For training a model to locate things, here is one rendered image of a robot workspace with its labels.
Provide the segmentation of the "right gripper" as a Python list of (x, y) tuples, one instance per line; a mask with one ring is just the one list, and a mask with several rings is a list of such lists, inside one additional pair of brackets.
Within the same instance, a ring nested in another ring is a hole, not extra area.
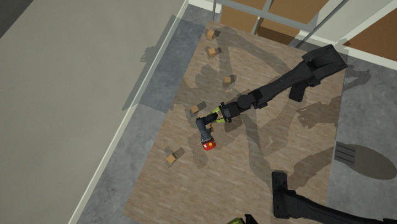
[[(221, 107), (221, 106), (222, 106), (222, 107)], [(217, 120), (215, 120), (215, 121), (213, 121), (213, 122), (211, 122), (211, 123), (214, 123), (214, 122), (227, 122), (227, 119), (228, 119), (228, 122), (229, 122), (229, 123), (232, 122), (232, 120), (231, 120), (229, 117), (225, 116), (225, 114), (224, 114), (224, 109), (225, 109), (225, 104), (224, 104), (224, 102), (222, 102), (220, 106), (216, 107), (215, 110), (214, 110), (213, 112), (211, 112), (210, 114), (207, 115), (207, 116), (209, 116), (209, 115), (211, 115), (211, 114), (213, 114), (213, 113), (215, 113), (215, 112), (221, 110), (221, 113), (222, 113), (222, 115), (223, 115), (223, 118), (217, 119)], [(227, 119), (226, 119), (226, 118), (227, 118)]]

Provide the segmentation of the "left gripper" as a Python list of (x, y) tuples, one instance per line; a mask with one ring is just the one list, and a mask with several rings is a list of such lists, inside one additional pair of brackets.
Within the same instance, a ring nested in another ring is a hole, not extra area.
[(242, 218), (235, 218), (230, 222), (228, 222), (227, 224), (258, 224), (251, 214), (245, 214), (245, 217), (246, 217), (246, 223)]

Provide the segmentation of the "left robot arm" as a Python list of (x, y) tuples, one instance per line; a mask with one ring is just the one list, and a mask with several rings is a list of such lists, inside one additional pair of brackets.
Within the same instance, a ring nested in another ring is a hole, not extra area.
[(272, 172), (272, 192), (273, 213), (276, 218), (302, 217), (323, 224), (397, 224), (397, 220), (389, 218), (380, 221), (347, 214), (297, 195), (295, 190), (288, 190), (286, 173)]

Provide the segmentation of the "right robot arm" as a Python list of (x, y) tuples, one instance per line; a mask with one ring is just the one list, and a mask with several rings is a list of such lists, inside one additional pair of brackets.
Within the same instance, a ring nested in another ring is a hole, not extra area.
[(324, 79), (348, 67), (332, 44), (309, 51), (302, 58), (303, 61), (284, 76), (248, 95), (239, 96), (236, 101), (238, 106), (235, 101), (225, 105), (225, 116), (230, 119), (238, 116), (240, 112), (251, 109), (252, 104), (255, 109), (268, 106), (267, 102), (291, 86), (289, 98), (301, 102), (306, 87), (315, 87), (321, 84), (319, 78)]

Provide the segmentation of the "small tan block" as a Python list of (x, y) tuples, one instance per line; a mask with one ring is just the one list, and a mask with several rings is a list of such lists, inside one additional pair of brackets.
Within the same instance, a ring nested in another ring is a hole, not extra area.
[(210, 39), (210, 40), (212, 40), (212, 39), (213, 39), (213, 36), (214, 36), (214, 31), (209, 30), (209, 32), (208, 32), (208, 34), (207, 34), (207, 38)]
[(224, 77), (223, 83), (224, 83), (224, 85), (230, 85), (230, 83), (231, 83), (230, 77)]
[(216, 54), (216, 52), (215, 52), (214, 48), (208, 49), (208, 55), (209, 55), (209, 57), (214, 57), (215, 54)]
[(175, 157), (173, 154), (171, 154), (166, 160), (167, 160), (170, 164), (172, 164), (172, 163), (176, 160), (176, 157)]
[(196, 114), (197, 112), (199, 112), (199, 109), (198, 109), (197, 105), (192, 106), (191, 107), (191, 111), (192, 111), (193, 114)]

